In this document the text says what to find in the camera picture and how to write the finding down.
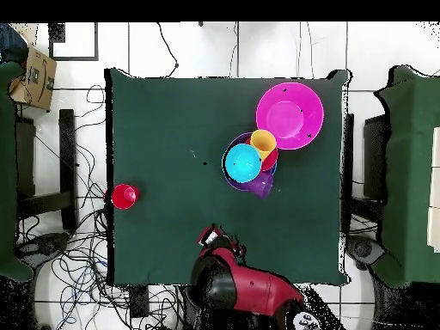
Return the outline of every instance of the black bar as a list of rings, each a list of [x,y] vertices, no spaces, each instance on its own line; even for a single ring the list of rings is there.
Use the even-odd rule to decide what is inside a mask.
[[[385,154],[391,136],[389,115],[365,120],[364,126],[364,195],[367,198],[387,200],[387,166]]]
[[[17,118],[15,123],[15,142],[17,146],[19,197],[30,198],[35,195],[34,184],[34,138],[35,126],[31,119]]]
[[[345,117],[344,123],[344,155],[342,156],[342,179],[341,179],[341,222],[342,233],[348,234],[351,223],[351,194],[353,185],[353,126],[354,115],[349,113]]]
[[[70,203],[61,209],[63,229],[77,226],[75,116],[72,109],[59,110],[59,191],[67,193]]]
[[[110,69],[104,69],[106,80],[106,144],[107,144],[107,193],[104,197],[107,210],[107,280],[109,286],[114,283],[114,209],[112,193],[113,179],[113,80]]]
[[[351,214],[382,224],[383,204],[369,199],[351,199]]]
[[[239,64],[240,64],[240,22],[237,22],[237,77],[239,76]]]
[[[50,193],[48,195],[33,196],[18,201],[20,219],[27,219],[48,211],[57,211],[71,206],[71,193]]]

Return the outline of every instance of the purple cup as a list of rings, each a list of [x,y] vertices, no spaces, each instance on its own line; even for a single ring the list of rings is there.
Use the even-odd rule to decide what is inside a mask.
[[[239,143],[246,143],[246,141],[251,137],[251,135],[252,132],[241,134],[232,141],[229,147]],[[273,174],[275,173],[276,166],[277,163],[275,163],[275,166],[273,166],[273,168],[271,168],[270,170],[260,172],[258,176],[255,177],[253,180],[245,183],[239,183],[234,180],[231,180],[226,175],[225,178],[226,181],[236,190],[249,191],[250,193],[257,195],[258,197],[265,199],[272,189]]]
[[[249,182],[246,182],[244,185],[246,185],[246,189],[250,193],[265,199],[272,189],[273,174],[269,172],[261,172],[257,177]]]

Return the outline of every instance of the white floor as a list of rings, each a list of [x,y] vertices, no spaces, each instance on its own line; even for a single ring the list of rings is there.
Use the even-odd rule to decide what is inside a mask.
[[[349,87],[349,112],[355,115],[354,172],[355,181],[363,181],[363,124],[364,120],[383,113],[381,103],[372,91],[384,87],[388,70],[396,64],[410,64],[426,74],[440,69],[440,39],[436,27],[426,22],[240,22],[239,47],[236,45],[234,21],[163,23],[162,30],[169,47],[179,62],[174,77],[228,76],[275,77],[302,76],[323,78],[332,70],[348,69],[353,78]],[[81,116],[100,106],[104,88],[103,70],[117,67],[134,76],[165,76],[174,67],[174,60],[162,41],[155,23],[99,23],[99,61],[58,62],[52,111],[46,113],[33,108],[24,115],[34,119],[37,135],[51,149],[58,152],[58,110],[72,108]],[[55,57],[81,57],[94,55],[94,27],[92,23],[66,23],[66,42],[55,44]],[[40,24],[37,49],[48,54],[47,25]],[[76,118],[76,126],[99,123],[105,119],[105,106]],[[105,123],[84,127],[76,134],[76,140],[95,156],[93,181],[106,189]],[[89,172],[84,157],[78,155],[79,173],[86,180]],[[58,158],[39,140],[35,140],[35,184],[38,194],[52,193],[59,189]],[[78,196],[87,188],[78,179]],[[362,186],[353,185],[354,194],[362,196]],[[80,210],[83,217],[94,208],[102,207],[99,199],[87,199]],[[26,221],[32,226],[34,219]],[[91,222],[84,224],[80,232],[93,230]],[[59,213],[41,216],[41,224],[34,234],[61,231]],[[100,252],[107,254],[105,242]],[[81,266],[80,262],[67,262],[69,267]],[[40,321],[57,327],[63,320],[61,301],[69,310],[73,302],[70,290],[63,289],[73,281],[63,271],[65,263],[55,261],[46,264],[39,276],[36,290],[36,311]],[[345,271],[351,282],[342,288],[316,285],[325,302],[339,316],[348,330],[369,330],[374,311],[374,295],[370,275],[360,272],[353,261],[345,257]],[[75,279],[79,279],[81,270]],[[160,287],[152,287],[158,292]],[[84,330],[85,323],[97,310],[88,295],[80,298],[81,305],[74,309],[61,330]],[[156,306],[162,302],[156,298]],[[174,325],[172,311],[167,312],[167,322]],[[120,315],[125,317],[124,310]],[[101,308],[95,323],[87,330],[128,330],[112,306]]]

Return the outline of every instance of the green table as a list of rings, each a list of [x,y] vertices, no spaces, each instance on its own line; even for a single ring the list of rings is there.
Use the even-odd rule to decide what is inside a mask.
[[[106,70],[107,128],[113,128],[108,175],[114,185],[133,184],[141,192],[128,211],[109,205],[114,283],[188,284],[197,239],[212,223],[238,236],[249,266],[294,283],[346,283],[338,257],[341,100],[348,76],[340,70],[321,80],[140,79]],[[261,96],[286,81],[320,96],[324,124],[307,147],[280,150],[272,191],[262,200],[232,188],[221,159],[236,136],[256,129]]]

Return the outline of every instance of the red plastic cup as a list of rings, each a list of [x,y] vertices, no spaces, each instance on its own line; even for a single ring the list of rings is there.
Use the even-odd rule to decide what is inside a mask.
[[[112,202],[121,210],[130,209],[139,199],[139,190],[135,186],[117,185],[112,193]]]
[[[246,141],[246,144],[251,144],[251,138],[249,138]],[[273,150],[269,156],[267,156],[267,158],[263,161],[263,164],[261,165],[261,171],[268,171],[269,169],[271,169],[273,166],[275,166],[275,163],[277,162],[278,159],[278,148],[275,148],[275,150]]]

